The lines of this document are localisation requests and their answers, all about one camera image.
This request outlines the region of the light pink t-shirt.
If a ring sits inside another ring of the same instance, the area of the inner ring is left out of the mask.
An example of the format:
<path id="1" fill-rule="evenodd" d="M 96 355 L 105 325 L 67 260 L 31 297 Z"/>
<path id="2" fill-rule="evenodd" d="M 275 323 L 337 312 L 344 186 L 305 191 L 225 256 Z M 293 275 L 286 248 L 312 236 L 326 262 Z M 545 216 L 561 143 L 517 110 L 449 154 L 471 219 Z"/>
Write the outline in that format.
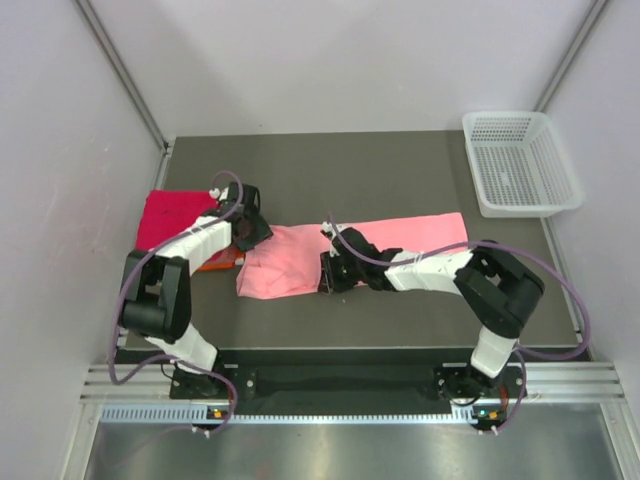
<path id="1" fill-rule="evenodd" d="M 378 249 L 400 247 L 421 252 L 468 239 L 460 213 L 395 218 L 351 225 Z M 245 255 L 236 277 L 240 297 L 271 300 L 315 293 L 320 254 L 330 241 L 319 224 L 271 227 L 273 236 Z"/>

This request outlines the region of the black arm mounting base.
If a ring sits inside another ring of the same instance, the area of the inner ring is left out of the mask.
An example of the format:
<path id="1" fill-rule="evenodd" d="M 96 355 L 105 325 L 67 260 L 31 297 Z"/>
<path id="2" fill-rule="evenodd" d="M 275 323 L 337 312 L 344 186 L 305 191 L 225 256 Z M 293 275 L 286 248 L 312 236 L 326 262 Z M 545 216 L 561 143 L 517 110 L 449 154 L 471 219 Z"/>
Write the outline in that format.
<path id="1" fill-rule="evenodd" d="M 454 398 L 517 396 L 518 364 L 482 381 L 470 354 L 468 347 L 227 348 L 219 360 L 244 413 L 420 413 Z"/>

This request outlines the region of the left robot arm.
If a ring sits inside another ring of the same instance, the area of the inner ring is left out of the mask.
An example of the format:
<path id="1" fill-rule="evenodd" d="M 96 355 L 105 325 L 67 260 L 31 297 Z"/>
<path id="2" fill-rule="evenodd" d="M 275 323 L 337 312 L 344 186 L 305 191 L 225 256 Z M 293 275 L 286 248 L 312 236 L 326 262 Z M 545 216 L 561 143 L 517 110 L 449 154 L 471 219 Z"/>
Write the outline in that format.
<path id="1" fill-rule="evenodd" d="M 171 363 L 174 397 L 230 394 L 218 348 L 192 323 L 191 278 L 211 262 L 230 268 L 238 253 L 270 239 L 257 187 L 232 181 L 209 192 L 154 190 L 126 258 L 114 331 L 126 330 L 160 349 Z"/>

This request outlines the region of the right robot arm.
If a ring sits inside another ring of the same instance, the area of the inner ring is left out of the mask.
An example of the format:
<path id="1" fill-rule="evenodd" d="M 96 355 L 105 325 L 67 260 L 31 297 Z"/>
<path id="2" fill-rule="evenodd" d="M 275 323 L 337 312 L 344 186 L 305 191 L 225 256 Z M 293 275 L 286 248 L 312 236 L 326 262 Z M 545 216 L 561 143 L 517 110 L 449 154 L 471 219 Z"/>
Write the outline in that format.
<path id="1" fill-rule="evenodd" d="M 449 391 L 487 396 L 504 380 L 511 352 L 545 290 L 543 281 L 508 252 L 478 246 L 426 256 L 380 250 L 357 229 L 325 222 L 330 242 L 320 254 L 318 290 L 337 294 L 365 285 L 374 291 L 437 291 L 459 295 L 482 325 L 465 374 Z"/>

